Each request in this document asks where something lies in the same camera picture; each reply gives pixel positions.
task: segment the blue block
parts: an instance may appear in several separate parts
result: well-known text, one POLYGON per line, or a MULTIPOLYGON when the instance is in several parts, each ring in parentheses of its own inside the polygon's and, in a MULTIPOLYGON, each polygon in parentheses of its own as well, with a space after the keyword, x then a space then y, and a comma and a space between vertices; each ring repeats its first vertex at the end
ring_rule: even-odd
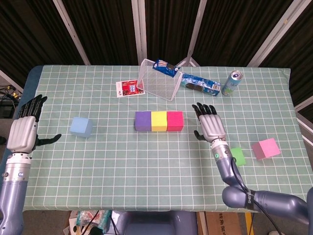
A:
POLYGON ((81 137, 90 137, 92 131, 92 121, 88 118, 74 117, 70 132, 81 137))

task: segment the blue snack package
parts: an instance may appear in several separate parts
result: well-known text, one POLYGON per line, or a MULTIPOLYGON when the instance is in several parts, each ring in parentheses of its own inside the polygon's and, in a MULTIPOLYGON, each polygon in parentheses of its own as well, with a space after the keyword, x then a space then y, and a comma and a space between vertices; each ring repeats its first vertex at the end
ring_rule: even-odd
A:
POLYGON ((194 76, 184 73, 180 85, 195 91, 208 93, 217 96, 221 90, 221 84, 219 82, 204 79, 202 77, 194 76))
POLYGON ((180 68, 171 65, 163 60, 157 60, 153 65, 153 69, 162 72, 163 74, 174 77, 180 68))

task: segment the purple block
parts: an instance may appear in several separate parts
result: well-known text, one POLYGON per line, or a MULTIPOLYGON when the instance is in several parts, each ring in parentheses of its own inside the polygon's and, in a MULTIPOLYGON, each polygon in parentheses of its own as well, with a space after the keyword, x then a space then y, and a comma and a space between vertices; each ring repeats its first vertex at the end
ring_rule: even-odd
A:
POLYGON ((151 111, 136 112, 136 131, 151 131, 151 111))

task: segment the red block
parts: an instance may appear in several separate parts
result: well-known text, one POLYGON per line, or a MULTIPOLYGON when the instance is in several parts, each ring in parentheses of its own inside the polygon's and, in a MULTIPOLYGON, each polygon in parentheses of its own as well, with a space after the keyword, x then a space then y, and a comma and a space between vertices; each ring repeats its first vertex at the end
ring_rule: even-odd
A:
POLYGON ((182 111, 167 111, 167 131, 181 131, 184 127, 182 111))

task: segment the soda can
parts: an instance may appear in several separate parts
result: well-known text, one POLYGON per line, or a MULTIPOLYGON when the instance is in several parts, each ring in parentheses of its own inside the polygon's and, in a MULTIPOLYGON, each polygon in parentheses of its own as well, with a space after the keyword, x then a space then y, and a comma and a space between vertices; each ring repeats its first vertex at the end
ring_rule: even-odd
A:
POLYGON ((242 78, 243 78, 243 75, 241 74, 240 71, 235 70, 231 72, 226 83, 222 87, 222 90, 221 90, 222 94, 226 96, 230 96, 235 90, 235 88, 238 86, 242 78))

